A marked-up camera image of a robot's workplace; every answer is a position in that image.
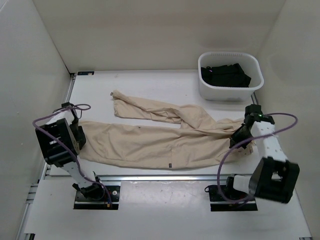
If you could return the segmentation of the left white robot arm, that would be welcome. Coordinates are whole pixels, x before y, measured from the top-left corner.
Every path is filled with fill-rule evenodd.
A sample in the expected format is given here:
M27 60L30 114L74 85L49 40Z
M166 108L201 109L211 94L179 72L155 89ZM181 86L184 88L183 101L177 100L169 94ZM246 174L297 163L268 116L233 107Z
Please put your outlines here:
M90 108L88 104L66 102L52 114L35 119L32 125L45 162L67 172L74 180L73 188L86 199L99 201L106 194L105 187L94 172L89 176L84 173L78 159L86 137L77 111Z

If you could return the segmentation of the beige trousers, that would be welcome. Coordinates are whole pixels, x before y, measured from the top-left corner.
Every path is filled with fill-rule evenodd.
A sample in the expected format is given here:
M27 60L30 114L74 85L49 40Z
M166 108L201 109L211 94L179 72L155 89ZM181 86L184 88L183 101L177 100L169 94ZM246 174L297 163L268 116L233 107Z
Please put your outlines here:
M214 120L201 106L175 105L111 93L114 115L179 125L126 125L84 120L86 143L80 158L117 167L151 170L189 170L235 162L253 152L253 146L230 150L231 135L241 119Z

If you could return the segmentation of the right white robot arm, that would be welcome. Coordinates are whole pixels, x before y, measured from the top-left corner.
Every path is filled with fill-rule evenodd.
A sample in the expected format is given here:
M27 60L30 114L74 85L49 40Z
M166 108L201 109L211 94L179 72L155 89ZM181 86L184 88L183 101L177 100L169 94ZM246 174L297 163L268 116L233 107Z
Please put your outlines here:
M289 161L277 135L294 127L298 118L290 113L282 115L294 118L294 122L276 130L272 113L263 114L260 110L245 113L241 127L230 138L229 148L245 148L254 141L260 160L251 176L236 174L231 183L225 186L224 193L230 200L238 199L242 193L283 204L291 200L300 167Z

